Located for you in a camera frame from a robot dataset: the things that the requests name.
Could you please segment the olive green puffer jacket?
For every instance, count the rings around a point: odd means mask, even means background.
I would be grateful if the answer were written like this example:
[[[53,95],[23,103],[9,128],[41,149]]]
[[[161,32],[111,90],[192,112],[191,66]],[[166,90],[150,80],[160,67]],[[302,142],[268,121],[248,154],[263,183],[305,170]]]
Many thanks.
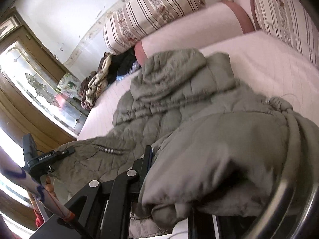
[[[132,238],[171,233],[192,207],[258,216],[280,179],[318,166],[315,123],[237,79],[226,53],[196,49],[150,57],[120,98],[113,128],[72,145],[75,152],[55,164],[71,195],[92,179],[114,179],[153,148]]]

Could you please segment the black clothing pile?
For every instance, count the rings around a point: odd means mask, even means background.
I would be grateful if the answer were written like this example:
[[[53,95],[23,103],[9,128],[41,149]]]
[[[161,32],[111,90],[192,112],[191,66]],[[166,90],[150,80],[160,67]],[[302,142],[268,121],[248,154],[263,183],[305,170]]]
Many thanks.
[[[111,57],[106,79],[108,83],[113,83],[118,77],[125,77],[127,74],[132,74],[141,68],[138,63],[134,48],[130,48],[124,53]]]

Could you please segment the floral box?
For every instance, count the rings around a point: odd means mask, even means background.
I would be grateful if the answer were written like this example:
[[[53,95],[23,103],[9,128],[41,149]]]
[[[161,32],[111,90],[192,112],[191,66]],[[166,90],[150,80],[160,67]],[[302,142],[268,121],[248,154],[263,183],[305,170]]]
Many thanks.
[[[66,73],[57,84],[57,90],[69,98],[79,97],[81,82],[70,73]]]

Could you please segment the brown cream patterned blanket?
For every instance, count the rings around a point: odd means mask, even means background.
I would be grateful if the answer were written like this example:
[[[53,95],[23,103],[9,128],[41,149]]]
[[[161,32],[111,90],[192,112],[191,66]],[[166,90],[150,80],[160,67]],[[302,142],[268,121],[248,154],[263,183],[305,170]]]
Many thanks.
[[[81,98],[81,107],[83,109],[90,111],[95,106],[96,100],[108,86],[107,75],[111,60],[112,54],[105,52],[98,71],[91,72],[90,76],[82,81],[78,95]]]

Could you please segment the wooden glass cabinet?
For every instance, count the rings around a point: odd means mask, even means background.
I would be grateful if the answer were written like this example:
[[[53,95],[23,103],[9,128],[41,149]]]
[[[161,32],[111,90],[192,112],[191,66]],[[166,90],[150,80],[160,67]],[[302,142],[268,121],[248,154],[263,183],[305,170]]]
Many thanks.
[[[47,152],[77,140],[87,113],[57,91],[66,73],[16,8],[1,16],[1,129],[16,144],[31,134]]]

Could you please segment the pink bed sheet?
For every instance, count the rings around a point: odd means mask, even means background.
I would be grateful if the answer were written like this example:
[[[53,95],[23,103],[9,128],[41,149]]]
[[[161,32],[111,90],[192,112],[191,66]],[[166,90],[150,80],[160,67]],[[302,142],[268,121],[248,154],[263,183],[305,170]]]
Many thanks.
[[[215,52],[229,55],[235,77],[268,98],[281,97],[295,112],[318,123],[318,69],[306,57],[262,31],[238,36],[200,50],[205,56]],[[137,73],[114,82],[98,98],[78,140],[106,135],[119,99],[130,88]]]

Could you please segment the pink bolster with red ends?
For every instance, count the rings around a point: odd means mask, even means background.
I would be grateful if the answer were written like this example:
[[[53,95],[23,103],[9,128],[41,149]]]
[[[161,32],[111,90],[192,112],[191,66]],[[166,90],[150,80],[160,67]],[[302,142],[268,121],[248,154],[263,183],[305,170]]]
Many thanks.
[[[244,9],[222,1],[171,22],[139,41],[135,56],[140,65],[160,51],[196,48],[222,42],[255,30]]]

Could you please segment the striped floral pillow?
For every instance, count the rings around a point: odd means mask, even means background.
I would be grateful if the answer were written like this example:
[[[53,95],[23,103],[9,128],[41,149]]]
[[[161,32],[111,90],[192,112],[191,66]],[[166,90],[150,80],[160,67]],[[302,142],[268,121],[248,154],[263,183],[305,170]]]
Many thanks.
[[[205,0],[129,0],[104,24],[106,49],[120,55],[147,35],[205,5]]]

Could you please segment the striped floral quilt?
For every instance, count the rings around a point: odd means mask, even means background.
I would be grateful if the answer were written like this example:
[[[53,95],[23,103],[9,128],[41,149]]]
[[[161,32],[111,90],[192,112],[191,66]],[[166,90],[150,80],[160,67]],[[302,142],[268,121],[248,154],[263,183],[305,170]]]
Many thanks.
[[[254,0],[259,27],[318,67],[318,29],[299,0]]]

